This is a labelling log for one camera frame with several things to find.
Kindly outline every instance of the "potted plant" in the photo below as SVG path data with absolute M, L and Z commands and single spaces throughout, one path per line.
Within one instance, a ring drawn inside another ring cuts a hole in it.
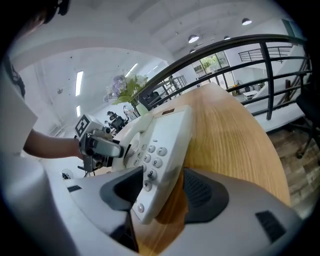
M 143 116 L 149 111 L 139 102 L 138 93 L 145 87 L 147 80 L 148 77 L 142 75 L 117 75 L 113 78 L 113 85 L 107 87 L 103 101 L 107 103 L 115 99 L 113 105 L 128 102 Z

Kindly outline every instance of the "white ceiling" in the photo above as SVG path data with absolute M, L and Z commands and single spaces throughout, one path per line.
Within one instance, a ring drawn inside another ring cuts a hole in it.
M 226 35 L 243 35 L 281 12 L 268 0 L 72 0 L 66 16 L 56 15 L 17 41 L 13 63 L 18 70 L 23 68 L 25 100 L 40 117 L 38 130 L 49 133 L 54 127 L 72 125 L 78 105 L 82 113 L 106 106 L 106 87 L 135 63 L 133 73 L 145 75 L 163 60 L 177 60 L 191 48 Z M 242 26 L 243 18 L 252 24 Z M 192 34 L 200 39 L 189 44 Z M 104 47 L 98 36 L 104 37 Z M 79 71 L 83 71 L 81 93 L 75 97 Z

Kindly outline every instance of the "black metal railing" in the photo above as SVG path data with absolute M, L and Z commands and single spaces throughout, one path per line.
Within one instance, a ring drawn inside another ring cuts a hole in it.
M 288 56 L 291 51 L 292 46 L 274 46 L 268 47 L 268 52 L 270 58 L 277 58 L 282 56 Z M 262 60 L 263 52 L 261 48 L 246 50 L 238 53 L 242 62 L 252 62 L 256 60 Z
M 279 57 L 270 57 L 270 53 L 267 48 L 267 43 L 271 42 L 277 42 L 277 43 L 291 43 L 295 45 L 301 45 L 304 48 L 305 51 L 305 56 L 279 56 Z M 218 72 L 212 73 L 207 75 L 206 77 L 200 78 L 196 81 L 193 81 L 189 83 L 188 85 L 176 90 L 172 94 L 161 98 L 157 101 L 153 101 L 151 103 L 147 103 L 146 97 L 148 94 L 154 91 L 155 88 L 157 88 L 158 84 L 161 83 L 163 80 L 168 78 L 169 76 L 173 75 L 174 73 L 178 72 L 179 70 L 185 68 L 186 66 L 206 57 L 209 55 L 212 55 L 217 52 L 221 52 L 227 49 L 239 47 L 239 46 L 244 46 L 244 45 L 250 45 L 250 44 L 260 44 L 260 50 L 262 53 L 262 59 L 258 60 L 253 60 L 251 62 L 245 62 L 236 66 L 231 66 L 224 68 L 223 70 L 220 70 Z M 229 40 L 224 40 L 220 42 L 213 43 L 211 45 L 208 45 L 202 49 L 197 50 L 196 52 L 193 52 L 192 54 L 188 54 L 181 59 L 177 60 L 170 66 L 166 67 L 164 70 L 159 72 L 157 75 L 155 75 L 150 81 L 147 82 L 146 86 L 142 91 L 139 92 L 139 101 L 148 109 L 151 110 L 155 108 L 158 105 L 161 105 L 163 102 L 170 100 L 173 96 L 182 93 L 183 91 L 194 87 L 202 82 L 205 82 L 211 78 L 216 78 L 219 75 L 222 75 L 224 73 L 238 70 L 241 68 L 245 68 L 251 65 L 256 65 L 260 63 L 265 63 L 266 66 L 266 74 L 267 78 L 262 78 L 258 80 L 254 80 L 251 82 L 247 82 L 238 86 L 234 86 L 231 88 L 226 89 L 227 92 L 233 92 L 236 90 L 244 89 L 250 86 L 254 86 L 257 84 L 265 83 L 268 82 L 268 95 L 266 96 L 260 96 L 257 98 L 252 98 L 249 100 L 246 100 L 242 102 L 243 105 L 247 105 L 250 103 L 262 101 L 265 99 L 268 99 L 268 105 L 266 109 L 259 110 L 257 112 L 252 113 L 252 115 L 260 115 L 267 113 L 266 118 L 268 120 L 271 119 L 272 117 L 272 112 L 273 110 L 288 106 L 289 104 L 295 103 L 295 100 L 290 100 L 286 101 L 284 103 L 281 103 L 279 105 L 274 106 L 274 96 L 280 95 L 280 94 L 285 94 L 288 92 L 292 92 L 296 89 L 301 88 L 304 85 L 304 76 L 308 73 L 311 73 L 312 70 L 303 70 L 303 71 L 294 71 L 290 73 L 285 73 L 285 74 L 280 74 L 280 75 L 273 75 L 273 70 L 272 70 L 272 62 L 276 61 L 284 61 L 284 60 L 306 60 L 307 62 L 310 62 L 311 59 L 308 57 L 308 53 L 305 47 L 306 41 L 303 39 L 298 39 L 298 38 L 293 38 L 289 37 L 286 35 L 279 35 L 279 34 L 256 34 L 256 35 L 247 35 L 247 36 L 240 36 L 240 37 L 235 37 Z M 290 77 L 290 76 L 298 76 L 300 79 L 300 85 L 291 87 L 291 88 L 286 88 L 280 91 L 275 92 L 274 89 L 274 80 L 280 79 L 280 78 L 285 78 L 285 77 Z

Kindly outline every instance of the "telephone handset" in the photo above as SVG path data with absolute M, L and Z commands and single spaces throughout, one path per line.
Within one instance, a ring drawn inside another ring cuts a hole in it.
M 143 186 L 132 210 L 142 224 L 155 218 L 179 177 L 193 127 L 188 105 L 141 116 L 119 142 L 127 156 L 113 158 L 112 172 L 143 168 Z
M 137 133 L 143 133 L 147 130 L 154 116 L 151 113 L 141 116 L 141 118 L 127 131 L 123 139 L 119 142 L 119 146 L 123 147 L 123 151 L 126 152 L 130 142 Z M 120 171 L 127 168 L 124 165 L 125 154 L 120 158 L 114 158 L 112 161 L 112 172 Z

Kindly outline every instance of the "wooden table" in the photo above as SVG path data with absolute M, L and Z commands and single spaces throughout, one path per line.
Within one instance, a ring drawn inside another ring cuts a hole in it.
M 209 83 L 151 112 L 158 113 L 182 105 L 190 105 L 194 112 L 194 132 L 185 156 L 185 167 L 253 182 L 290 205 L 286 176 L 277 152 L 262 127 L 240 102 L 215 83 Z M 115 139 L 121 140 L 134 121 L 125 126 Z M 159 254 L 183 230 L 188 206 L 182 185 L 183 172 L 151 224 L 140 224 L 131 212 L 140 254 Z

